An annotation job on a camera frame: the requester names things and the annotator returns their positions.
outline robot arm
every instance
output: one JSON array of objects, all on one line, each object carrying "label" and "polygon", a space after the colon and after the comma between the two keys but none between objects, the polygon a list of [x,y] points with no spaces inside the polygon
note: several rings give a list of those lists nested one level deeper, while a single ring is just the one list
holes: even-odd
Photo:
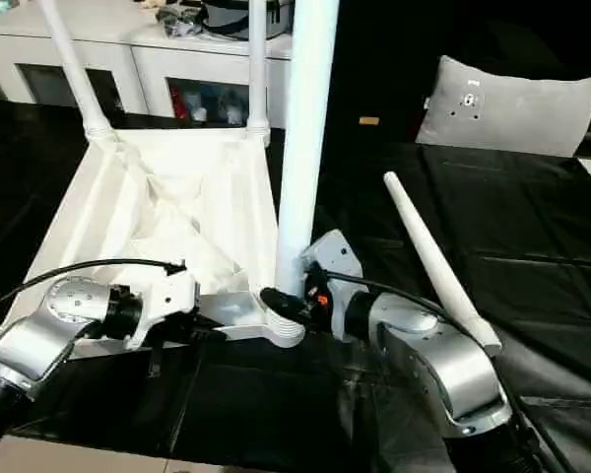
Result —
[{"label": "robot arm", "polygon": [[439,307],[371,293],[359,282],[361,265],[338,231],[302,257],[309,268],[305,301],[266,289],[265,304],[309,329],[344,342],[362,340],[383,355],[422,395],[460,473],[541,471],[521,441],[491,359]]},{"label": "robot arm", "polygon": [[37,310],[0,331],[0,439],[83,337],[107,336],[140,348],[167,315],[191,312],[199,295],[187,271],[153,285],[140,298],[126,286],[83,277],[58,280]]}]

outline white tube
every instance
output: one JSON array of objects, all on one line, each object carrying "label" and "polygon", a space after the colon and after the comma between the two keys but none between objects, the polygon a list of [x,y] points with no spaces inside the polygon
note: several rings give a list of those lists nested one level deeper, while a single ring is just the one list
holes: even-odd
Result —
[{"label": "white tube", "polygon": [[278,288],[302,296],[310,245],[339,0],[297,0],[278,227]]},{"label": "white tube", "polygon": [[263,138],[269,146],[267,119],[267,68],[265,51],[267,39],[267,0],[249,2],[249,118],[247,133]]},{"label": "white tube", "polygon": [[491,325],[478,314],[398,176],[387,172],[383,180],[444,309],[469,331],[489,356],[496,355],[501,351],[501,341]]},{"label": "white tube", "polygon": [[85,68],[79,62],[72,39],[57,9],[56,0],[40,0],[39,6],[63,61],[63,70],[70,89],[83,116],[86,137],[90,141],[114,139],[115,133],[100,109],[99,100]]}]

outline cable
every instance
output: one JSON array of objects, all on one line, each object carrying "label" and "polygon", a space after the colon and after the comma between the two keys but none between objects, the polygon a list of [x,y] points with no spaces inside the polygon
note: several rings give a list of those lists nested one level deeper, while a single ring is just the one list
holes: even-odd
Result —
[{"label": "cable", "polygon": [[[577,473],[573,468],[573,465],[571,465],[571,462],[566,458],[566,456],[564,456],[562,451],[560,451],[560,448],[558,448],[558,445],[556,445],[554,439],[550,437],[550,434],[547,432],[545,427],[543,427],[541,423],[531,415],[530,411],[527,409],[527,406],[523,402],[523,399],[521,399],[521,396],[512,390],[509,382],[506,381],[505,377],[503,376],[501,369],[498,368],[496,364],[492,364],[492,366],[494,367],[494,372],[496,373],[496,377],[499,380],[501,387],[503,387],[506,397],[510,400],[510,407],[512,408],[514,422],[518,426],[519,430],[521,432],[529,430],[526,419],[529,420],[530,424],[532,424],[532,427],[536,429],[541,439],[543,439],[545,444],[548,446],[548,449],[557,460],[558,464],[562,468],[562,471],[566,473]],[[547,454],[540,446],[538,447],[538,451],[535,451],[535,453],[539,456],[539,459],[541,460],[541,463],[546,471],[549,473],[560,473],[557,471],[554,464],[549,460]]]},{"label": "cable", "polygon": [[9,291],[4,296],[0,297],[0,304],[6,301],[7,299],[11,298],[17,293],[25,291],[28,288],[36,286],[39,283],[42,283],[48,279],[54,278],[55,276],[59,276],[61,274],[70,273],[72,271],[77,271],[79,269],[86,269],[86,268],[93,268],[97,266],[114,266],[114,265],[121,265],[121,264],[136,264],[140,266],[157,266],[163,268],[166,271],[167,275],[172,275],[175,273],[179,273],[181,271],[186,270],[186,265],[182,262],[182,264],[173,264],[165,261],[157,261],[154,259],[136,259],[136,258],[116,258],[116,259],[95,259],[92,261],[83,261],[81,263],[70,264],[68,266],[63,266],[61,268],[52,269],[45,273],[40,274],[39,276],[35,276],[34,278],[22,283],[20,286],[15,287],[11,291]]},{"label": "cable", "polygon": [[415,296],[411,293],[407,293],[401,289],[395,288],[394,286],[388,286],[387,284],[377,283],[376,281],[372,281],[366,278],[360,278],[358,276],[350,276],[348,274],[343,273],[336,273],[335,271],[326,271],[322,270],[324,276],[328,279],[337,279],[338,281],[347,281],[349,283],[356,283],[356,284],[363,284],[364,286],[368,286],[369,288],[378,289],[381,291],[385,291],[388,293],[395,294],[400,296],[401,298],[408,299],[413,303],[418,305],[422,305],[424,308],[428,308],[429,310],[433,311],[436,315],[441,315],[447,321],[449,321],[448,314],[444,311],[444,309],[429,299],[421,298],[420,296]]}]

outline black tablecloth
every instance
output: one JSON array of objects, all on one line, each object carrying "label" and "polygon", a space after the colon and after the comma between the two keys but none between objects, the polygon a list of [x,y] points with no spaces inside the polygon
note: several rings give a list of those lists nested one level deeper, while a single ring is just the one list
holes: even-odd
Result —
[{"label": "black tablecloth", "polygon": [[[117,126],[178,122],[117,117]],[[0,292],[24,277],[83,156],[78,115],[0,104]],[[269,153],[278,195],[280,139]],[[528,410],[591,472],[591,177],[576,160],[327,144],[315,233],[339,228],[370,279],[434,297],[382,184],[396,170],[477,304]],[[274,471],[450,472],[402,376],[360,346],[307,336],[71,362],[17,435]]]}]

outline grey pillow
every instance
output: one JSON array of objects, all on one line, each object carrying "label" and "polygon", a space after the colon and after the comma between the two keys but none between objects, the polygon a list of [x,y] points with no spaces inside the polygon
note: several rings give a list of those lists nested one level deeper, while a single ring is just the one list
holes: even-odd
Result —
[{"label": "grey pillow", "polygon": [[442,56],[416,141],[572,157],[590,121],[591,77],[495,76]]}]

